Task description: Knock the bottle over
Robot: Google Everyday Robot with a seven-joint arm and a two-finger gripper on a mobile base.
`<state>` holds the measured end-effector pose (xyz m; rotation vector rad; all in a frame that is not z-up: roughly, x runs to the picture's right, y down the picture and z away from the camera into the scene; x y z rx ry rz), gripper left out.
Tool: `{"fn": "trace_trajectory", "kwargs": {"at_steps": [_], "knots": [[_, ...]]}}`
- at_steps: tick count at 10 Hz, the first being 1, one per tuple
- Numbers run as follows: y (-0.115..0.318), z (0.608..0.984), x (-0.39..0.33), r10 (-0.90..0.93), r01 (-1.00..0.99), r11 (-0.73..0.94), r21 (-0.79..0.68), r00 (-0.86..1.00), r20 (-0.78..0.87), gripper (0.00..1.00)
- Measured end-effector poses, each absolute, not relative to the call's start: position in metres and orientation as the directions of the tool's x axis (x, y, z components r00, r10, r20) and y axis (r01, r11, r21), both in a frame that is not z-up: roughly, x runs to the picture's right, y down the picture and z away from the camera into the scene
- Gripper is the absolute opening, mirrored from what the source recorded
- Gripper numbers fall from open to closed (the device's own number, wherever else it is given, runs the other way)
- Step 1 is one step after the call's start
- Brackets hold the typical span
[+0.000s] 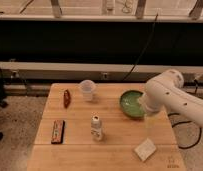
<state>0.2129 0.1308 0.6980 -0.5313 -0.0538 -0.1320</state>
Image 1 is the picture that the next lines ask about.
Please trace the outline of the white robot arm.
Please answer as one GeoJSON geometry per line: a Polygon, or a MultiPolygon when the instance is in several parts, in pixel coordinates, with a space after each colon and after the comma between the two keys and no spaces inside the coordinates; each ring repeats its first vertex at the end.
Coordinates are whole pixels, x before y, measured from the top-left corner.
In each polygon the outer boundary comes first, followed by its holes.
{"type": "Polygon", "coordinates": [[[158,113],[164,106],[203,128],[203,99],[183,91],[183,85],[184,77],[178,70],[166,70],[146,82],[138,102],[149,116],[158,113]]]}

